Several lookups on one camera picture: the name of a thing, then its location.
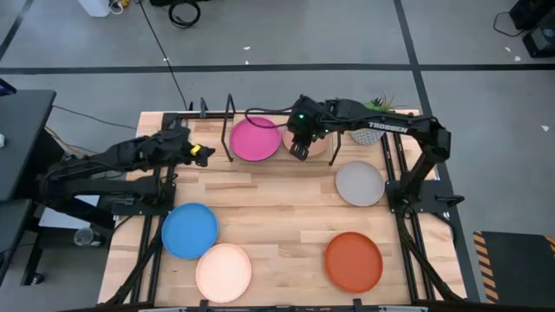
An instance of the blue plate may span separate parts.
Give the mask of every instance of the blue plate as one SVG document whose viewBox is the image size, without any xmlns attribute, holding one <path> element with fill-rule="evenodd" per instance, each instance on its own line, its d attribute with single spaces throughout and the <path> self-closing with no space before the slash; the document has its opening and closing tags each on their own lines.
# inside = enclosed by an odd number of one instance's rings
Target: blue plate
<svg viewBox="0 0 555 312">
<path fill-rule="evenodd" d="M 174 257 L 196 259 L 216 242 L 218 223 L 210 208 L 190 203 L 175 208 L 162 225 L 162 242 Z"/>
</svg>

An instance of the concrete floor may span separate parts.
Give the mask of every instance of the concrete floor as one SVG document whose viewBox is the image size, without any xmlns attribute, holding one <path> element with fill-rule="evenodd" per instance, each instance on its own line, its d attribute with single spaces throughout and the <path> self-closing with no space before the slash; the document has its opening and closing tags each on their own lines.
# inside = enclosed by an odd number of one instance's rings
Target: concrete floor
<svg viewBox="0 0 555 312">
<path fill-rule="evenodd" d="M 495 14 L 515 2 L 403 0 L 417 61 L 553 63 L 555 59 L 531 59 L 519 38 L 492 30 Z M 0 39 L 8 34 L 24 3 L 4 0 L 0 4 Z M 200 22 L 181 30 L 170 24 L 164 10 L 145 5 L 175 66 L 245 65 L 246 61 L 251 65 L 409 64 L 394 1 L 344 0 L 338 5 L 331 0 L 213 0 L 200 7 Z M 499 19 L 499 27 L 515 31 L 507 16 Z M 58 106 L 131 126 L 141 111 L 183 108 L 171 75 L 152 73 L 149 68 L 165 65 L 140 7 L 133 3 L 122 15 L 94 19 L 75 0 L 35 0 L 11 45 L 0 54 L 0 75 L 17 88 L 54 89 Z M 144 67 L 145 73 L 64 71 L 114 72 L 109 67 Z M 3 75 L 8 69 L 13 73 L 29 68 L 57 74 Z M 428 71 L 422 76 L 432 111 L 454 136 L 447 167 L 455 193 L 467 198 L 459 210 L 470 250 L 475 230 L 555 236 L 549 195 L 555 173 L 550 159 L 555 130 L 545 132 L 541 127 L 555 127 L 555 72 Z M 410 70 L 179 72 L 176 79 L 187 101 L 198 102 L 203 96 L 210 109 L 222 108 L 227 93 L 234 95 L 238 107 L 246 108 L 287 107 L 301 93 L 319 100 L 367 101 L 382 92 L 394 95 L 400 107 L 421 108 Z M 96 151 L 134 136 L 132 130 L 59 110 L 53 111 L 48 124 L 70 144 Z M 27 288 L 18 285 L 25 252 L 18 251 L 10 278 L 0 289 L 0 310 L 44 310 L 47 299 L 48 311 L 96 302 L 105 250 L 88 250 L 91 254 L 79 259 L 79 269 L 73 251 L 47 252 L 41 266 L 52 278 Z M 471 260 L 479 281 L 473 253 Z M 481 286 L 479 292 L 483 300 Z"/>
</svg>

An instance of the potted plant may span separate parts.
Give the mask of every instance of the potted plant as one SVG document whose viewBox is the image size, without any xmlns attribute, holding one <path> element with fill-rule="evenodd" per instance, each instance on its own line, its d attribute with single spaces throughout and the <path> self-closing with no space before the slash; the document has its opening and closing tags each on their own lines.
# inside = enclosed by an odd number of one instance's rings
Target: potted plant
<svg viewBox="0 0 555 312">
<path fill-rule="evenodd" d="M 380 112 L 390 112 L 395 109 L 395 107 L 393 106 L 393 97 L 391 97 L 391 99 L 388 99 L 385 94 L 381 98 L 375 98 L 372 101 L 364 103 L 364 106 Z M 359 129 L 356 131 L 351 131 L 350 137 L 353 138 L 353 140 L 360 145 L 369 146 L 376 142 L 379 142 L 383 134 L 384 132 L 380 130 Z"/>
</svg>

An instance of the gray plate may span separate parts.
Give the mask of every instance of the gray plate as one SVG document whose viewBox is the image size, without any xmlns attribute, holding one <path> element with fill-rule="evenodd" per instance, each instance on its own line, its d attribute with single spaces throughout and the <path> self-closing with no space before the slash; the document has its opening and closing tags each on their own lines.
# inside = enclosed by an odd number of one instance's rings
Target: gray plate
<svg viewBox="0 0 555 312">
<path fill-rule="evenodd" d="M 374 166 L 355 160 L 339 169 L 336 188 L 347 202 L 364 207 L 373 205 L 382 198 L 385 182 Z"/>
</svg>

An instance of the wooden table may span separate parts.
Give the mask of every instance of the wooden table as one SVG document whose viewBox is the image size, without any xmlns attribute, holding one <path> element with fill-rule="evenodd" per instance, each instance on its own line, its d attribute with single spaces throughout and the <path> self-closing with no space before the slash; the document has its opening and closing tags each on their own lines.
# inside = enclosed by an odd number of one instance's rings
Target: wooden table
<svg viewBox="0 0 555 312">
<path fill-rule="evenodd" d="M 399 111 L 409 112 L 418 114 L 414 110 Z M 137 135 L 156 133 L 162 114 L 143 112 Z M 215 147 L 216 153 L 206 168 L 176 168 L 179 177 L 175 206 L 200 202 L 212 208 L 219 222 L 217 244 L 237 244 L 250 257 L 249 289 L 225 306 L 349 305 L 354 298 L 362 298 L 363 304 L 410 302 L 395 217 L 389 211 L 387 197 L 384 194 L 371 207 L 354 207 L 339 196 L 334 183 L 338 168 L 355 159 L 368 161 L 386 179 L 381 144 L 358 146 L 345 134 L 333 166 L 328 166 L 330 153 L 301 162 L 288 155 L 283 146 L 266 161 L 249 163 L 235 157 L 230 163 L 220 143 L 222 123 L 223 120 L 214 119 L 189 120 L 191 142 Z M 228 123 L 228 135 L 231 128 L 232 124 Z M 411 168 L 421 153 L 420 148 L 408 136 L 402 136 L 402 142 Z M 398 178 L 400 171 L 393 145 L 391 151 Z M 132 172 L 128 178 L 137 179 L 145 174 L 150 173 Z M 143 217 L 133 217 L 114 234 L 99 302 L 111 297 L 134 267 L 143 222 Z M 428 214 L 421 214 L 420 222 L 429 262 L 454 292 L 465 296 L 449 227 Z M 357 231 L 370 237 L 382 253 L 382 278 L 371 291 L 343 292 L 324 273 L 326 244 L 344 231 Z M 414 259 L 413 263 L 423 298 L 420 268 Z M 203 296 L 195 285 L 196 265 L 197 260 L 178 259 L 164 250 L 155 306 L 198 306 Z M 150 272 L 147 267 L 141 300 L 147 298 Z"/>
</svg>

